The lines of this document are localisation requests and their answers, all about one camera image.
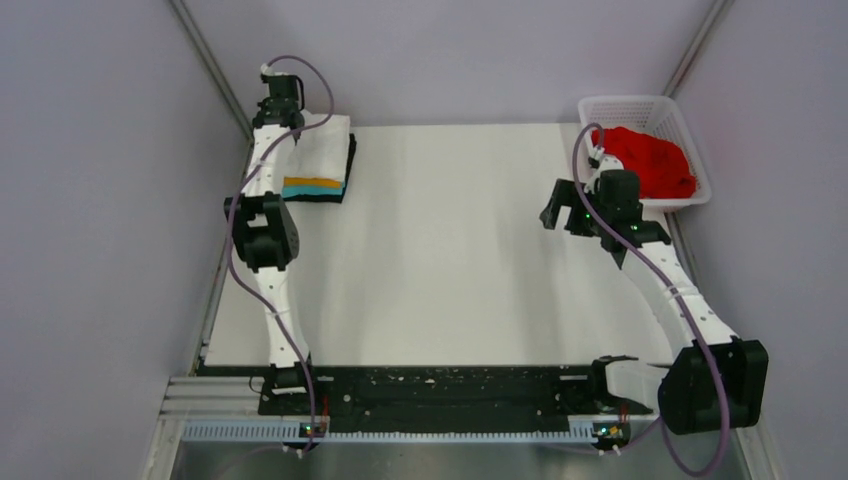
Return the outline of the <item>white t-shirt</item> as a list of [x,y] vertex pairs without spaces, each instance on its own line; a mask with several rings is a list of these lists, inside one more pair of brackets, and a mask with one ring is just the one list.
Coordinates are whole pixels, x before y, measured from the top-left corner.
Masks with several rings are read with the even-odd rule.
[[333,115],[325,124],[303,132],[285,167],[285,178],[343,183],[351,145],[350,128],[349,116]]

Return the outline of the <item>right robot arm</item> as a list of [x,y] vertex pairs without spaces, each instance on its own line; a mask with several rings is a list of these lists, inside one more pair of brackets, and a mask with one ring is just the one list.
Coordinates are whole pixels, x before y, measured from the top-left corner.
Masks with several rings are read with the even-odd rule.
[[597,237],[650,307],[674,361],[654,366],[632,356],[604,356],[592,364],[589,404],[612,412],[625,400],[658,413],[674,434],[747,428],[761,418],[769,356],[758,340],[744,340],[723,322],[679,263],[662,224],[643,216],[638,177],[607,170],[584,185],[556,181],[539,215],[552,230],[562,208],[565,230]]

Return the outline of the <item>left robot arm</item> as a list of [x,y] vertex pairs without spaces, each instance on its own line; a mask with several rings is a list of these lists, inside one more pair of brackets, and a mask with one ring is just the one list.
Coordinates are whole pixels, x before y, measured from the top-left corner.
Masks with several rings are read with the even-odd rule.
[[289,300],[288,267],[299,254],[299,233],[282,196],[285,170],[305,125],[304,84],[296,75],[261,69],[268,88],[252,120],[253,156],[237,198],[225,200],[236,261],[234,280],[260,302],[268,331],[268,363],[262,392],[282,395],[297,413],[319,404],[320,386],[305,372],[309,347]]

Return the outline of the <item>red t-shirt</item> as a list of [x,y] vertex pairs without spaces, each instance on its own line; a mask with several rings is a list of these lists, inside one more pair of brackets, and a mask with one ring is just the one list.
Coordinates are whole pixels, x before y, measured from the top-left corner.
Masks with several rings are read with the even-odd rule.
[[592,145],[603,147],[604,162],[615,157],[622,169],[639,177],[642,199],[685,199],[695,193],[696,177],[676,144],[625,127],[606,128],[603,136],[601,141],[599,131],[593,131]]

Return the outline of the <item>orange folded t-shirt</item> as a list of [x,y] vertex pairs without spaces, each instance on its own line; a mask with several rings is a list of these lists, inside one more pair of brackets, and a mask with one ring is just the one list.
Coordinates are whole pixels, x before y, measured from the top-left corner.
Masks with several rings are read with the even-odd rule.
[[344,180],[334,180],[327,178],[305,178],[305,177],[285,177],[284,187],[315,187],[321,189],[341,189],[345,186]]

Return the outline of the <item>teal folded t-shirt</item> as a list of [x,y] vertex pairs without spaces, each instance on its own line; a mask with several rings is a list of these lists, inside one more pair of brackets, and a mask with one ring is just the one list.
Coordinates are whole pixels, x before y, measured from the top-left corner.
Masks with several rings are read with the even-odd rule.
[[315,187],[294,187],[294,188],[285,188],[282,189],[282,196],[285,198],[292,198],[297,196],[333,196],[333,197],[343,197],[345,193],[345,187],[341,189],[321,189]]

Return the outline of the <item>white plastic basket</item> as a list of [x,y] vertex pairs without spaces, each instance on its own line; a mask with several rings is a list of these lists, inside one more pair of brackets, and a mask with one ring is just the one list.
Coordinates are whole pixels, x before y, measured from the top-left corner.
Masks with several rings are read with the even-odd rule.
[[581,99],[583,126],[602,133],[587,136],[590,150],[601,143],[640,179],[640,200],[651,209],[673,212],[712,198],[705,167],[677,103],[660,95],[599,95]]

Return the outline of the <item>black folded t-shirt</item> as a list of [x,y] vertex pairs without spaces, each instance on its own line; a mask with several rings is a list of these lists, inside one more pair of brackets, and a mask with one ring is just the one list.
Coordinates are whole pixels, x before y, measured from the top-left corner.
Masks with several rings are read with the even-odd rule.
[[286,178],[282,189],[282,197],[286,201],[294,202],[341,204],[346,194],[347,182],[351,176],[357,146],[358,142],[355,135],[353,133],[349,134],[345,175],[342,181]]

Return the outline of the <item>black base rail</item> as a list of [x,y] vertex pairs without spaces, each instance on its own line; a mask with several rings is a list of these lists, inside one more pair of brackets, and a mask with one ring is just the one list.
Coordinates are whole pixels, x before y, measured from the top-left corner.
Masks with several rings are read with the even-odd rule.
[[314,415],[332,433],[563,433],[579,415],[643,415],[603,394],[587,366],[316,366],[312,393],[298,367],[264,377],[258,412]]

